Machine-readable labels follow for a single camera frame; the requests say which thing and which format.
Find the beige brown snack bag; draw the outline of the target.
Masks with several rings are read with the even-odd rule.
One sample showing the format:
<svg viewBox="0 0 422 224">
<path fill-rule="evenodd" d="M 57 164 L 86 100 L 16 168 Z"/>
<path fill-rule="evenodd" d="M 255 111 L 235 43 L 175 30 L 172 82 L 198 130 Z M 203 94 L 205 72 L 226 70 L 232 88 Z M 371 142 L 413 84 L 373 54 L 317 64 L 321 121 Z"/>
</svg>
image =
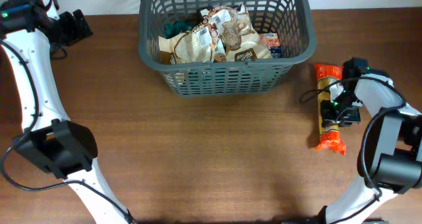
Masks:
<svg viewBox="0 0 422 224">
<path fill-rule="evenodd" d="M 225 47 L 226 61 L 272 59 L 270 50 L 253 28 L 246 5 L 215 5 L 202 9 L 200 14 L 216 25 Z"/>
<path fill-rule="evenodd" d="M 217 25 L 199 24 L 191 31 L 170 39 L 159 37 L 159 62 L 164 65 L 185 63 L 224 63 L 227 61 Z"/>
</svg>

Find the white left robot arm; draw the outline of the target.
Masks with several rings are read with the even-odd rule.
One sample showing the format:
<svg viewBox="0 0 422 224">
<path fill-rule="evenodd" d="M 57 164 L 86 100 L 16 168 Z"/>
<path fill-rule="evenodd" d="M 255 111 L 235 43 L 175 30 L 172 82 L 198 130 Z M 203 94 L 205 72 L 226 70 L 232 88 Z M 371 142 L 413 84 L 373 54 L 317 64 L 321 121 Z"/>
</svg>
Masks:
<svg viewBox="0 0 422 224">
<path fill-rule="evenodd" d="M 57 51 L 91 35 L 83 13 L 61 12 L 57 0 L 1 5 L 1 48 L 22 107 L 22 134 L 14 137 L 11 150 L 54 175 L 57 187 L 71 187 L 96 223 L 134 223 L 102 175 L 94 135 L 67 115 L 51 68 Z"/>
</svg>

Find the red spaghetti packet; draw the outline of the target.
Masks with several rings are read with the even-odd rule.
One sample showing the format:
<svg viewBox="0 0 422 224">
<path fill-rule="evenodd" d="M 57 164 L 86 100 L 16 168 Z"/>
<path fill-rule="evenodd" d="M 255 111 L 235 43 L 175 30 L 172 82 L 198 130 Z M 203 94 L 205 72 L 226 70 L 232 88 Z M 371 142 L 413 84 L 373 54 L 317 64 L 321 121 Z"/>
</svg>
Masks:
<svg viewBox="0 0 422 224">
<path fill-rule="evenodd" d="M 320 115 L 320 103 L 322 100 L 330 100 L 329 80 L 330 78 L 342 79 L 342 67 L 336 65 L 314 64 L 316 70 L 317 95 L 318 101 L 318 126 L 319 126 L 319 144 L 315 147 L 316 151 L 332 150 L 341 155 L 346 154 L 346 145 L 341 139 L 340 128 L 338 125 L 329 125 L 323 128 L 321 125 L 322 117 Z"/>
</svg>

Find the green coffee bag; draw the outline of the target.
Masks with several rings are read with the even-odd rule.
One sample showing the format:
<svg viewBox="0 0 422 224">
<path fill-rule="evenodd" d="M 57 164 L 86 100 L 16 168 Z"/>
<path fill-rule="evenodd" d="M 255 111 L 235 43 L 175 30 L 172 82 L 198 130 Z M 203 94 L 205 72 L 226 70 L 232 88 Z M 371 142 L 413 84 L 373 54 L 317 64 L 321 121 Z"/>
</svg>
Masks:
<svg viewBox="0 0 422 224">
<path fill-rule="evenodd" d="M 173 23 L 168 23 L 164 28 L 164 38 L 170 39 L 179 34 L 189 34 L 197 26 L 197 24 L 192 24 L 184 20 L 177 20 Z"/>
</svg>

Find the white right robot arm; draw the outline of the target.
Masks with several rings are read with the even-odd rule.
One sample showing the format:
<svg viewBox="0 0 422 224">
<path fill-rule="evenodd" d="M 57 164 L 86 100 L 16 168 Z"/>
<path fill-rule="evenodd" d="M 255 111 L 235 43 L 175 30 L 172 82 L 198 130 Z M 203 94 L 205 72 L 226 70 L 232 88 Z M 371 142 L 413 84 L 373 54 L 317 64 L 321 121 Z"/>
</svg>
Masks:
<svg viewBox="0 0 422 224">
<path fill-rule="evenodd" d="M 316 64 L 318 150 L 345 154 L 340 128 L 371 115 L 357 158 L 358 176 L 315 223 L 364 223 L 385 202 L 421 188 L 421 113 L 394 87 L 390 76 L 353 57 L 341 66 Z"/>
</svg>

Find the colourful tissue multipack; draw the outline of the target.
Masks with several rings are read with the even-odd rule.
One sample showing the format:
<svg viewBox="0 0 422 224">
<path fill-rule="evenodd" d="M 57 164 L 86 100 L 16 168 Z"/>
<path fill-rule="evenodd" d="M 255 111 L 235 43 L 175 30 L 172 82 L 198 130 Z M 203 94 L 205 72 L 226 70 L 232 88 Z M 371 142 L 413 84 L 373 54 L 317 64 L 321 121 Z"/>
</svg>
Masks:
<svg viewBox="0 0 422 224">
<path fill-rule="evenodd" d="M 282 57 L 282 45 L 277 33 L 259 34 L 261 42 L 270 50 L 273 58 Z"/>
</svg>

